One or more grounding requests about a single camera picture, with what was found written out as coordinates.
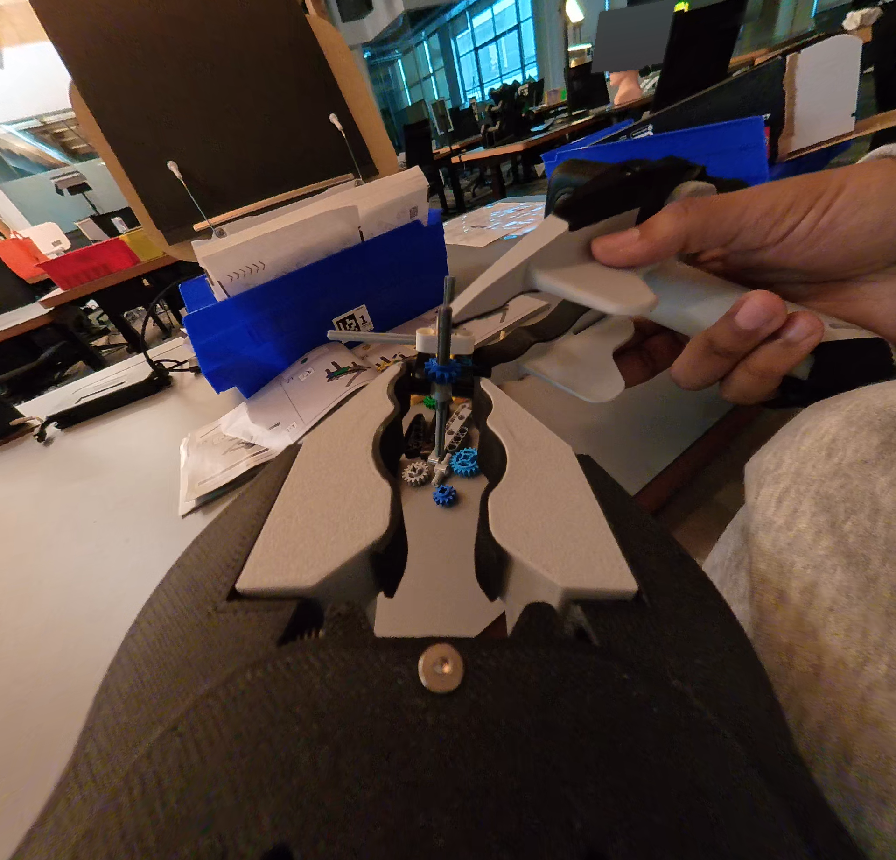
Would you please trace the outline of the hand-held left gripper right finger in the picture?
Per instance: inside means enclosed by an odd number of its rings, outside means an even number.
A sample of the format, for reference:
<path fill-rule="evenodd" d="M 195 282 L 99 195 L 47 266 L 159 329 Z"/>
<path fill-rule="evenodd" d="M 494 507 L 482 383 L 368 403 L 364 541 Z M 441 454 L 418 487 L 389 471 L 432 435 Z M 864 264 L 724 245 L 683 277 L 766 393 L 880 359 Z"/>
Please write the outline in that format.
<path fill-rule="evenodd" d="M 631 600 L 638 586 L 573 449 L 487 378 L 475 388 L 476 579 L 512 630 L 527 606 Z"/>

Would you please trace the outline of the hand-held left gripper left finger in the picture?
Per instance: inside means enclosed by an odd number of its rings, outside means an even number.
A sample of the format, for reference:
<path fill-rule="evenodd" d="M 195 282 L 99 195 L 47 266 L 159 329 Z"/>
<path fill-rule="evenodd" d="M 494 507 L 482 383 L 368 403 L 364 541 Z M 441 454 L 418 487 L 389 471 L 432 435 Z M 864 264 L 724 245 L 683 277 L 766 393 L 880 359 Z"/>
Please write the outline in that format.
<path fill-rule="evenodd" d="M 408 560 L 397 478 L 406 363 L 394 364 L 302 441 L 235 584 L 244 597 L 394 597 Z"/>

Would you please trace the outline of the long grey lego axle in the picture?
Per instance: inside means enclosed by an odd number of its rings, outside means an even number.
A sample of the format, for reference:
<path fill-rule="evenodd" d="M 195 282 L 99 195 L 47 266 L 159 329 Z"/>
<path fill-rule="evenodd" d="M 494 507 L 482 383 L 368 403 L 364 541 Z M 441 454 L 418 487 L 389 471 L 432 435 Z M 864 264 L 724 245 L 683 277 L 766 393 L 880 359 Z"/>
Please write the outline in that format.
<path fill-rule="evenodd" d="M 434 360 L 434 374 L 431 376 L 432 396 L 435 398 L 435 430 L 434 449 L 430 455 L 433 464 L 440 462 L 445 454 L 444 433 L 449 415 L 451 401 L 450 369 L 452 362 L 451 341 L 453 334 L 453 314 L 451 303 L 454 298 L 455 278 L 448 275 L 444 279 L 442 306 L 439 309 L 436 321 L 436 353 Z"/>

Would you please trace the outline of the white short lego beam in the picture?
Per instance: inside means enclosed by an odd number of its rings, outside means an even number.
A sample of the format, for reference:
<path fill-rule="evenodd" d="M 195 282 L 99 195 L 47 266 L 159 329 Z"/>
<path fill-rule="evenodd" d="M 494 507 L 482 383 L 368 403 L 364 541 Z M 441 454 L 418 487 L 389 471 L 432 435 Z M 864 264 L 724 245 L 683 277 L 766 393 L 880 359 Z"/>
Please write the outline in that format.
<path fill-rule="evenodd" d="M 441 333 L 434 327 L 418 328 L 416 331 L 414 345 L 418 353 L 437 356 L 443 343 Z M 451 331 L 447 350 L 450 356 L 468 356 L 475 351 L 475 348 L 475 337 L 467 329 L 458 328 Z"/>

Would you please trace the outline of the black lego gear assembly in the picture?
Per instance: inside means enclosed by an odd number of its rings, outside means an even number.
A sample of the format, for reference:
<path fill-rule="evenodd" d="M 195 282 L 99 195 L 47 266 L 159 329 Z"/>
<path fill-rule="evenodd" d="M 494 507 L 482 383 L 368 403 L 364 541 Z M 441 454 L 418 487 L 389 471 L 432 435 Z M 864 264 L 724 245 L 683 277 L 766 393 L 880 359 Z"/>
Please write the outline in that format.
<path fill-rule="evenodd" d="M 427 327 L 436 328 L 435 325 L 427 326 Z M 468 328 L 465 328 L 465 329 L 467 329 L 469 332 L 471 332 L 474 335 L 475 342 L 476 342 L 475 333 L 470 331 Z M 415 348 L 416 331 L 417 331 L 417 329 L 413 333 L 400 332 L 400 331 L 359 332 L 359 331 L 331 328 L 326 332 L 326 336 L 331 341 L 340 342 L 343 344 L 366 342 L 366 343 L 372 343 L 372 344 L 390 344 L 390 345 L 402 345 L 402 346 L 413 345 Z M 416 374 L 416 377 L 421 378 L 421 379 L 425 380 L 426 382 L 428 382 L 430 385 L 430 392 L 432 393 L 431 376 L 434 374 L 434 367 L 436 365 L 434 356 L 418 353 L 417 351 L 416 351 L 416 353 L 419 357 L 422 357 L 422 359 L 423 359 L 423 361 L 421 361 L 420 365 L 418 366 L 418 373 Z M 464 365 L 465 365 L 465 362 L 463 362 L 462 359 L 470 360 L 471 357 L 472 357 L 472 354 L 466 355 L 466 356 L 465 355 L 456 355 L 456 356 L 452 355 L 452 362 L 450 363 L 450 365 L 451 365 L 450 381 L 451 381 L 451 388 L 452 388 L 451 392 L 453 392 L 453 390 L 454 390 L 454 384 L 462 376 L 462 369 L 464 368 Z"/>

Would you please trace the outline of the lego instruction booklet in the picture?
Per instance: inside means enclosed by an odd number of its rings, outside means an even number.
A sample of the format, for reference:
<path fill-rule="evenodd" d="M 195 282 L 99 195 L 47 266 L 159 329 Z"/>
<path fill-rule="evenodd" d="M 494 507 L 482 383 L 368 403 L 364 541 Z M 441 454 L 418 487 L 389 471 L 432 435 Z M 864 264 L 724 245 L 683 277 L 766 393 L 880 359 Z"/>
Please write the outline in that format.
<path fill-rule="evenodd" d="M 416 333 L 435 310 L 398 326 L 400 344 L 328 342 L 302 356 L 255 395 L 191 432 L 180 447 L 178 513 L 185 517 L 253 468 L 298 443 L 345 400 L 417 354 Z"/>

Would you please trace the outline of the person's right hand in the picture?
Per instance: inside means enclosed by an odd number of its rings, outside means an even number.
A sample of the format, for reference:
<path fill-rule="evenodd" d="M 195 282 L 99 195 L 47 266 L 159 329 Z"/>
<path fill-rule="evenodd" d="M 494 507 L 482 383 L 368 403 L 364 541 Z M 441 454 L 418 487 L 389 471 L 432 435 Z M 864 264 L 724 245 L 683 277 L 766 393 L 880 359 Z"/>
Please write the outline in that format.
<path fill-rule="evenodd" d="M 730 403 L 770 400 L 823 337 L 820 315 L 895 336 L 895 161 L 880 157 L 674 202 L 591 243 L 596 261 L 642 268 L 685 258 L 752 291 L 686 341 L 649 321 L 615 353 L 627 387 L 670 371 Z"/>

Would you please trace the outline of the loose paper sheets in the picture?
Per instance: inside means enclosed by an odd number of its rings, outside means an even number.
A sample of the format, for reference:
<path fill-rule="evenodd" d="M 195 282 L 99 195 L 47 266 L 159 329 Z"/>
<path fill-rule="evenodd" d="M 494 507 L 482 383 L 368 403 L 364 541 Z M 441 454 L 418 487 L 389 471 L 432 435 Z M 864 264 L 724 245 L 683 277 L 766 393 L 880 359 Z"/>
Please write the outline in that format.
<path fill-rule="evenodd" d="M 499 240 L 515 240 L 543 220 L 545 197 L 510 197 L 455 216 L 443 224 L 448 246 L 484 248 Z"/>

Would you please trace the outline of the blue plastic bin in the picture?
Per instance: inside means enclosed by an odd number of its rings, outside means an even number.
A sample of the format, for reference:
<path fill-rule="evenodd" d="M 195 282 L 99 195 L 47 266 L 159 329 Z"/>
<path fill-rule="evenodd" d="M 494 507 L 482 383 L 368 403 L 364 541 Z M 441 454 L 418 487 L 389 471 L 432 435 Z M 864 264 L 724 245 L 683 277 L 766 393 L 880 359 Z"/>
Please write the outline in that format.
<path fill-rule="evenodd" d="M 333 328 L 387 331 L 442 301 L 448 275 L 442 211 L 237 295 L 214 298 L 204 276 L 179 286 L 201 371 L 220 393 L 250 397 Z"/>
<path fill-rule="evenodd" d="M 545 177 L 561 162 L 602 163 L 657 161 L 674 156 L 703 166 L 714 178 L 738 180 L 747 186 L 770 178 L 765 126 L 761 117 L 657 133 L 654 126 L 622 120 L 545 152 Z"/>

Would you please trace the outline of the row of office desks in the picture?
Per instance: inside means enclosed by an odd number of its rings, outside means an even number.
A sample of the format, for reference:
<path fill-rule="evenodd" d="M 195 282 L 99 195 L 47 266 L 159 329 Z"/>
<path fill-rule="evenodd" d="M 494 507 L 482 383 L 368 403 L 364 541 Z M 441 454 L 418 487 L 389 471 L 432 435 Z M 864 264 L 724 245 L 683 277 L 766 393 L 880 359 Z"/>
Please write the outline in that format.
<path fill-rule="evenodd" d="M 608 107 L 601 107 L 593 113 L 575 119 L 564 118 L 563 121 L 557 121 L 539 134 L 505 142 L 496 147 L 486 148 L 481 140 L 472 137 L 434 151 L 433 163 L 438 171 L 448 172 L 448 181 L 454 197 L 454 206 L 447 206 L 445 210 L 457 214 L 468 211 L 460 181 L 460 172 L 464 167 L 483 167 L 489 174 L 492 199 L 504 199 L 506 185 L 501 172 L 504 161 L 513 161 L 525 154 L 568 144 L 605 126 L 616 125 L 626 116 L 644 113 L 650 108 L 653 96 L 653 92 L 646 92 L 642 97 L 624 104 L 610 104 Z"/>

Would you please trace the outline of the black flat device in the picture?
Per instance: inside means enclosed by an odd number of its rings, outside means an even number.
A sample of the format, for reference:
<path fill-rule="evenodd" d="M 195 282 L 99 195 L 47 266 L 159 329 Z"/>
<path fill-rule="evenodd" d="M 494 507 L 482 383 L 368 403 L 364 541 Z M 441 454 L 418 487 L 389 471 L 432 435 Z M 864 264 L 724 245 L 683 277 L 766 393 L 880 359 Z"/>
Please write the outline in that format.
<path fill-rule="evenodd" d="M 171 370 L 167 364 L 177 365 L 178 361 L 154 359 L 148 353 L 145 354 L 145 361 L 150 367 L 150 373 L 140 381 L 117 383 L 95 390 L 85 398 L 74 399 L 68 406 L 63 406 L 42 420 L 33 434 L 34 440 L 44 443 L 51 428 L 70 429 L 157 395 L 171 387 Z"/>

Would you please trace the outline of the yellow plastic bin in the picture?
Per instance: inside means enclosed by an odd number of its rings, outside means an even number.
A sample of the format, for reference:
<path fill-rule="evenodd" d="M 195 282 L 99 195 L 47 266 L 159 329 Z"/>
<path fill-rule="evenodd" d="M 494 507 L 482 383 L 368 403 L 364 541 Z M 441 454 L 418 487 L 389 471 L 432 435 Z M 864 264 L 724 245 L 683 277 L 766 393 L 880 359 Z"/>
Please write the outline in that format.
<path fill-rule="evenodd" d="M 144 229 L 136 228 L 119 235 L 141 262 L 149 262 L 167 256 L 166 250 L 157 246 Z"/>

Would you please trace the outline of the red plastic bin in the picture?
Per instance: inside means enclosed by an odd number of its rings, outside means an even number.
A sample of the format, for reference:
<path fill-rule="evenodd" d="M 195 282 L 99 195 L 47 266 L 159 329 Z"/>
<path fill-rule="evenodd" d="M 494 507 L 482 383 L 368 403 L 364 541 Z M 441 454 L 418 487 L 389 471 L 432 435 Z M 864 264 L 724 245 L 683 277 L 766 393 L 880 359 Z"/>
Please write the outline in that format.
<path fill-rule="evenodd" d="M 140 258 L 122 238 L 109 238 L 59 257 L 37 263 L 61 290 L 69 291 L 140 264 Z"/>

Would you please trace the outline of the orange bag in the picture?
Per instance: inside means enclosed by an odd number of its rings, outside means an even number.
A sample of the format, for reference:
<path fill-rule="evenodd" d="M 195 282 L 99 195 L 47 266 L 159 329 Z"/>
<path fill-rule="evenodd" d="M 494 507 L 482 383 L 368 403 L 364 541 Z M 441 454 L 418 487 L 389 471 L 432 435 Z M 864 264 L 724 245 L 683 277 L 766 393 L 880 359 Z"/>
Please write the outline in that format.
<path fill-rule="evenodd" d="M 1 239 L 1 261 L 29 283 L 49 278 L 42 265 L 47 259 L 31 238 L 14 234 Z"/>

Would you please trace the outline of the white device on tripod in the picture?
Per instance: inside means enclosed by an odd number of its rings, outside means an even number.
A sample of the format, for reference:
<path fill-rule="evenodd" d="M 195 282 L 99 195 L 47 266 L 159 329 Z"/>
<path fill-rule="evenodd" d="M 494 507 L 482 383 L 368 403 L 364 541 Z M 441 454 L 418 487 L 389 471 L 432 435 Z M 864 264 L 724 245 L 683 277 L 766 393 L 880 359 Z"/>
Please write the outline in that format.
<path fill-rule="evenodd" d="M 78 222 L 99 213 L 92 186 L 77 169 L 51 172 L 50 189 L 51 219 L 66 233 L 78 230 Z"/>

